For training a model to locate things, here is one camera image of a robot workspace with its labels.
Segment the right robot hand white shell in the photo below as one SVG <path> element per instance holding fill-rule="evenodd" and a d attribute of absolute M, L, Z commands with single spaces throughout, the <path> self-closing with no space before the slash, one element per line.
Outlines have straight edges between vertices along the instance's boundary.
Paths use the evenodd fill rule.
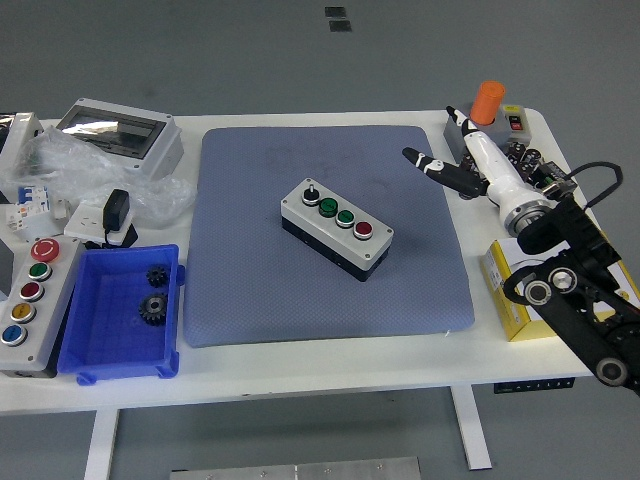
<path fill-rule="evenodd" d="M 515 167 L 486 133 L 462 111 L 452 106 L 446 110 L 460 128 L 480 176 L 405 147 L 402 154 L 410 163 L 440 185 L 467 197 L 486 196 L 499 206 L 503 216 L 548 207 L 545 197 L 522 180 Z"/>

